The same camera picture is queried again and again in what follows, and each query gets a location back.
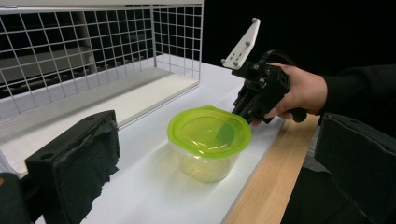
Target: white wire rack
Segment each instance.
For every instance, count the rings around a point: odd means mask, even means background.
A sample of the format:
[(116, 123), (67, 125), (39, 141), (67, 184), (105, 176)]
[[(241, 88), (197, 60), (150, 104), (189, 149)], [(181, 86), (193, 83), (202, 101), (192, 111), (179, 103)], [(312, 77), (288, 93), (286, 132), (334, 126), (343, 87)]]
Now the white wire rack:
[(0, 8), (0, 119), (159, 68), (199, 80), (203, 5)]

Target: dark wall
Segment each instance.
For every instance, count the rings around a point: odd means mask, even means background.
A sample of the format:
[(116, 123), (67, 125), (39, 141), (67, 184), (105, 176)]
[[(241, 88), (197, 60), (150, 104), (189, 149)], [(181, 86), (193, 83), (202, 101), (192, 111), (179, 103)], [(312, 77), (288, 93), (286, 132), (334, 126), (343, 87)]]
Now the dark wall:
[(318, 74), (396, 63), (396, 13), (390, 4), (323, 2), (206, 0), (203, 62), (221, 66), (251, 19), (258, 18), (258, 39), (248, 57), (253, 62), (268, 49), (281, 49), (300, 67)]

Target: clear plastic container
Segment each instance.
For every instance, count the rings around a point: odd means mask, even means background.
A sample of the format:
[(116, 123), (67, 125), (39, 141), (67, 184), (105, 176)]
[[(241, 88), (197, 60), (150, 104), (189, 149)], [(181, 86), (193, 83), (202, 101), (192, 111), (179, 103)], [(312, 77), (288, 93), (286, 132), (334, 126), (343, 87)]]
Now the clear plastic container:
[(167, 133), (181, 170), (202, 182), (226, 177), (251, 139), (251, 129), (243, 118), (212, 105), (177, 114)]

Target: white table surface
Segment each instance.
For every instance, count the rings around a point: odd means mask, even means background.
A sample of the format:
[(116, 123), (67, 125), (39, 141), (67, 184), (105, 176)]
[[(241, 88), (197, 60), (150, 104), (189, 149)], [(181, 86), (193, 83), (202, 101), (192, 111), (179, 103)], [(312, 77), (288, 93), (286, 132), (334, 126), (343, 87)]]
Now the white table surface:
[[(252, 140), (224, 179), (201, 183), (177, 167), (166, 129), (177, 113), (213, 105), (231, 111), (243, 79), (202, 63), (200, 85), (119, 130), (119, 170), (82, 223), (220, 223), (275, 140), (283, 119), (252, 127)], [(45, 223), (41, 217), (37, 223)]]

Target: green lid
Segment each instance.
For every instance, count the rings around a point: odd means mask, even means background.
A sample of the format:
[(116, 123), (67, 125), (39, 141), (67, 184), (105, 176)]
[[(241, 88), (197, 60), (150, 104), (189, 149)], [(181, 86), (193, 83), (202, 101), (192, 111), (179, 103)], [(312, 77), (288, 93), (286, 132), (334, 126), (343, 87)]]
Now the green lid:
[(221, 159), (243, 150), (251, 139), (251, 129), (240, 116), (204, 105), (185, 110), (168, 124), (168, 138), (190, 154)]

